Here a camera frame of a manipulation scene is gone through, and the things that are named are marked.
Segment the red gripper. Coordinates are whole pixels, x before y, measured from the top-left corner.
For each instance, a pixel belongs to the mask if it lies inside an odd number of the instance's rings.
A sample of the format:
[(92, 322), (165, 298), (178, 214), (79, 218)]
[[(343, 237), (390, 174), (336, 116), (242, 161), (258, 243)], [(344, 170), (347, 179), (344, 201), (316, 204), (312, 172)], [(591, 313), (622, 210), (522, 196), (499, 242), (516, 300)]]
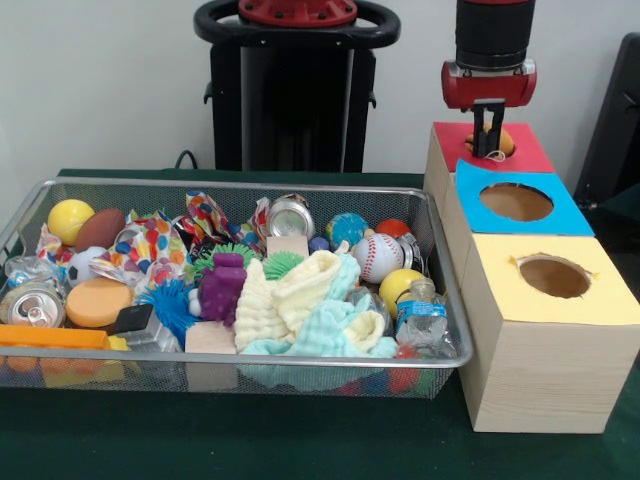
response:
[(441, 69), (443, 99), (450, 109), (470, 109), (473, 106), (473, 155), (485, 156), (487, 132), (484, 115), (489, 100), (493, 114), (489, 130), (489, 152), (501, 150), (501, 132), (505, 106), (526, 106), (533, 97), (537, 83), (537, 65), (527, 58), (515, 69), (479, 71), (464, 69), (455, 61), (446, 61)]

